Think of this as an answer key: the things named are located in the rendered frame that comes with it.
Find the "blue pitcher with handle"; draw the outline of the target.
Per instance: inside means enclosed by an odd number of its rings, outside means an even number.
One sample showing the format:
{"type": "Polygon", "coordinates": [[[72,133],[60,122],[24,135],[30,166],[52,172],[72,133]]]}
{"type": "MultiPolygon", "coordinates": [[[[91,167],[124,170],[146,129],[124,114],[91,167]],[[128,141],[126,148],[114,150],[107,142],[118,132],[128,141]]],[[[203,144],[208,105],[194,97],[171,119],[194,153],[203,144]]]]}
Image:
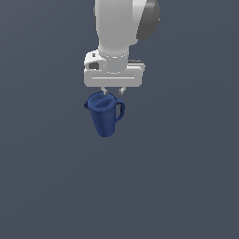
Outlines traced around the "blue pitcher with handle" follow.
{"type": "Polygon", "coordinates": [[[112,93],[104,95],[102,91],[92,94],[84,107],[90,111],[96,132],[102,137],[110,137],[115,132],[115,125],[123,118],[125,111],[121,99],[112,93]]]}

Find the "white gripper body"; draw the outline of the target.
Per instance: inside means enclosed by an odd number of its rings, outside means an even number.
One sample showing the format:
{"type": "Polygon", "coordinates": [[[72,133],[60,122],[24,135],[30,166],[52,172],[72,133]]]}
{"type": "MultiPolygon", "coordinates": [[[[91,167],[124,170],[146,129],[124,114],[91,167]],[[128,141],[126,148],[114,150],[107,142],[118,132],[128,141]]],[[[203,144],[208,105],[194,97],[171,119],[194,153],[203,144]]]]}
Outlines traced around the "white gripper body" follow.
{"type": "Polygon", "coordinates": [[[87,87],[139,87],[145,71],[140,60],[129,60],[128,55],[109,57],[98,50],[90,51],[84,60],[84,83],[87,87]]]}

